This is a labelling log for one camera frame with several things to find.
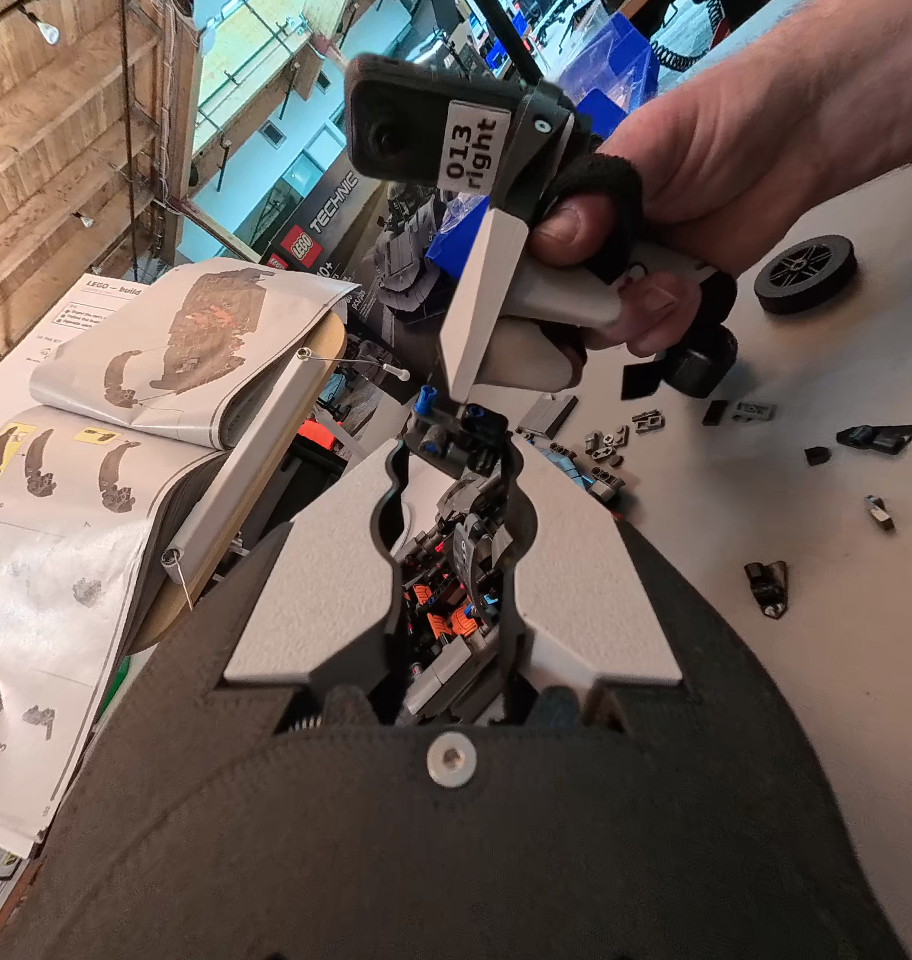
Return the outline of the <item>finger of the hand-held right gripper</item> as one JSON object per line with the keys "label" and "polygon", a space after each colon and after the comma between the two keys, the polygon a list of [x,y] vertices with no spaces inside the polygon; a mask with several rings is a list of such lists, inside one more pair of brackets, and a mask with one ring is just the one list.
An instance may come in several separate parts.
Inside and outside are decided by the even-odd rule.
{"label": "finger of the hand-held right gripper", "polygon": [[486,210],[438,335],[452,402],[470,397],[528,235],[521,219]]}

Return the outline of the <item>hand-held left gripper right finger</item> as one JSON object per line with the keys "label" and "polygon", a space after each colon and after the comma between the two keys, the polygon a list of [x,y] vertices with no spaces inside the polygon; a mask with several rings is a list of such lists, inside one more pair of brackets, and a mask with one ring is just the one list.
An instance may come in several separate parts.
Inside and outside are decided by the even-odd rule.
{"label": "hand-held left gripper right finger", "polygon": [[608,683],[677,687],[681,668],[614,515],[527,441],[510,438],[506,454],[510,665],[581,706]]}

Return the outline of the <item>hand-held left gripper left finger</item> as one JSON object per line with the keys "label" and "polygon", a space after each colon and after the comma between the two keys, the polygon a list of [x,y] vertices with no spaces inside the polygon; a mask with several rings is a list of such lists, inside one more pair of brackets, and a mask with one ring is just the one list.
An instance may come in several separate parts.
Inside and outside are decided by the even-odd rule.
{"label": "hand-held left gripper left finger", "polygon": [[299,513],[222,673],[222,705],[252,722],[289,719],[309,696],[322,722],[379,722],[371,696],[398,658],[409,452],[385,441]]}

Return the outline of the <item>black lego connector blue pin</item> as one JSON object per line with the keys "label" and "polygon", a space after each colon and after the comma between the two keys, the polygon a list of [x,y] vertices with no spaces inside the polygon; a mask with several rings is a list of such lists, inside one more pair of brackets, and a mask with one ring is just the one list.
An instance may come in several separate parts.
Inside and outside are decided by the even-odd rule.
{"label": "black lego connector blue pin", "polygon": [[412,455],[458,481],[490,477],[507,444],[507,418],[475,403],[456,403],[446,392],[420,387],[403,442]]}

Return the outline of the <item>grey lego car model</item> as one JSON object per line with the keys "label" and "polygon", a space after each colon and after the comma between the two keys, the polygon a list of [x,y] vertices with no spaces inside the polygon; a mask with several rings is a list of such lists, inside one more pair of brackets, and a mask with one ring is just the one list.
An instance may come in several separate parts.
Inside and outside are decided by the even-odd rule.
{"label": "grey lego car model", "polygon": [[508,444],[487,477],[454,483],[436,523],[398,554],[403,602],[390,642],[390,673],[369,695],[390,727],[582,724],[622,732],[614,695],[590,693],[579,705],[573,679],[535,683],[536,630],[519,610],[519,563],[538,532],[535,504],[522,487],[532,453],[558,473],[570,458]]}

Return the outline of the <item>dark grey lego panel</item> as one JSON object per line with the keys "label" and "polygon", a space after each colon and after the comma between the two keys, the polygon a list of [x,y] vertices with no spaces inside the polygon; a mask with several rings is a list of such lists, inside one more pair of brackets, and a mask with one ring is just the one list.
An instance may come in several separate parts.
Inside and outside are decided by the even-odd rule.
{"label": "dark grey lego panel", "polygon": [[544,393],[522,416],[515,432],[554,441],[578,402],[579,397],[573,393]]}

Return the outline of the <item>black lego set box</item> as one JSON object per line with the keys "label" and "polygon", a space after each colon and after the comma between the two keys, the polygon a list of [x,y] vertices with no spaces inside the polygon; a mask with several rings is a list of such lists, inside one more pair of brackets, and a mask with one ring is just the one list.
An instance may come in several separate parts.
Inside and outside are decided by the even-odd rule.
{"label": "black lego set box", "polygon": [[266,265],[353,285],[347,358],[402,404],[441,375],[438,334],[455,279],[426,252],[455,195],[358,174],[342,152],[270,240]]}

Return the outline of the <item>cluster of small lego connectors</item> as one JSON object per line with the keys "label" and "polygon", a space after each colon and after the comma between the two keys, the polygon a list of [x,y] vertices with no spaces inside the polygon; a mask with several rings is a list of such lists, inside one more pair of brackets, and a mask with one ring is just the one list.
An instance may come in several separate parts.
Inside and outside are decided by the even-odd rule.
{"label": "cluster of small lego connectors", "polygon": [[618,426],[608,434],[600,431],[587,434],[583,441],[584,453],[592,459],[601,460],[615,451],[625,449],[632,435],[647,435],[660,431],[665,426],[666,418],[662,411],[645,411],[632,416],[628,423]]}

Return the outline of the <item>black lego wedge piece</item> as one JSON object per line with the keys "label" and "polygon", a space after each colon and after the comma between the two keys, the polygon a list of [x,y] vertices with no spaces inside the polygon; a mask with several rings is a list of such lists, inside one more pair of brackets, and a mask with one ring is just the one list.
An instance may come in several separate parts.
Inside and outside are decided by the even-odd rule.
{"label": "black lego wedge piece", "polygon": [[751,561],[743,568],[750,592],[762,615],[779,620],[788,609],[788,565],[783,560],[770,563]]}

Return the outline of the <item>black lego tyre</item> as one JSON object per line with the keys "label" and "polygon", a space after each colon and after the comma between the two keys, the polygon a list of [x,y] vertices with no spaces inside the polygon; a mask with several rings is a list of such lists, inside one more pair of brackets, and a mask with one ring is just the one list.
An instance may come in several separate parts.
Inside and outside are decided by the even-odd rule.
{"label": "black lego tyre", "polygon": [[693,326],[666,351],[662,381],[686,397],[703,400],[719,386],[737,358],[738,340],[725,325]]}

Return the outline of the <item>lego instruction booklet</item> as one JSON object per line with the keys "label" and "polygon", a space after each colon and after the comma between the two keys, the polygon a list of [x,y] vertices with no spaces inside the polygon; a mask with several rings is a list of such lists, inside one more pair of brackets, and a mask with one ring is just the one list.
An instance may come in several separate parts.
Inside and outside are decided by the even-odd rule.
{"label": "lego instruction booklet", "polygon": [[28,398],[0,383],[0,850],[15,858],[55,817],[162,555],[358,285],[216,258],[117,287],[82,277]]}

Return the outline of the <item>long black lego piece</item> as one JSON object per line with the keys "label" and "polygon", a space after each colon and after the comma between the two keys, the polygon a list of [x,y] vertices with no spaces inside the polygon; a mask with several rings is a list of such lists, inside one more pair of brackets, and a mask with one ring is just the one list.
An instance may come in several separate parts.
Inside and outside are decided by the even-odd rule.
{"label": "long black lego piece", "polygon": [[852,426],[839,431],[835,441],[853,450],[898,456],[912,443],[912,424]]}

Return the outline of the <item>black lego wheel with rim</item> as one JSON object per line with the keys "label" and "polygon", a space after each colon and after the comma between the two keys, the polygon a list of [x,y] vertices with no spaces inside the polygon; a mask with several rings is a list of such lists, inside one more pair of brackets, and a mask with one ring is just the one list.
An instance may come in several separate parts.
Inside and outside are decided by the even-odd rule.
{"label": "black lego wheel with rim", "polygon": [[753,292],[767,313],[796,315],[835,298],[857,274],[853,242],[846,236],[825,234],[776,254],[760,269]]}

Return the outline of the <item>person's right hand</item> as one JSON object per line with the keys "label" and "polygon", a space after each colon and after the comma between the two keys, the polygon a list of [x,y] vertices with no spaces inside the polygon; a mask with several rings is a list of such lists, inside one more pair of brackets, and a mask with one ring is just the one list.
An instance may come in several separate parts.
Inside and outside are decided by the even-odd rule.
{"label": "person's right hand", "polygon": [[737,279],[806,213],[871,179],[834,144],[841,16],[804,2],[623,121],[596,151],[628,162],[662,246]]}

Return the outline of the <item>wooden and white book stand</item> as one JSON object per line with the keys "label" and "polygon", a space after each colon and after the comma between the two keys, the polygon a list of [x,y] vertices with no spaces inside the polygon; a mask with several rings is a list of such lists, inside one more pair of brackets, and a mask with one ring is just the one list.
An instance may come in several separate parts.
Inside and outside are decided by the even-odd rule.
{"label": "wooden and white book stand", "polygon": [[123,643],[124,654],[153,646],[201,597],[313,411],[343,357],[346,342],[345,323],[336,311],[326,313],[310,330],[302,343],[310,358],[294,356],[285,366],[245,436],[170,541],[176,565],[167,573],[139,629]]}

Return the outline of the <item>blue plastic storage bin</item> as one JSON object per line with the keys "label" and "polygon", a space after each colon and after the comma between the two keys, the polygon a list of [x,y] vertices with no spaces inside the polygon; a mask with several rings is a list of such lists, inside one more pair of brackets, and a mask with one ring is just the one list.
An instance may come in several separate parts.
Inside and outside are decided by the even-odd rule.
{"label": "blue plastic storage bin", "polygon": [[[649,40],[624,14],[607,14],[602,2],[583,11],[587,18],[562,42],[549,77],[605,140],[655,97],[660,66]],[[450,279],[460,278],[488,207],[488,197],[468,193],[447,203],[425,257]]]}

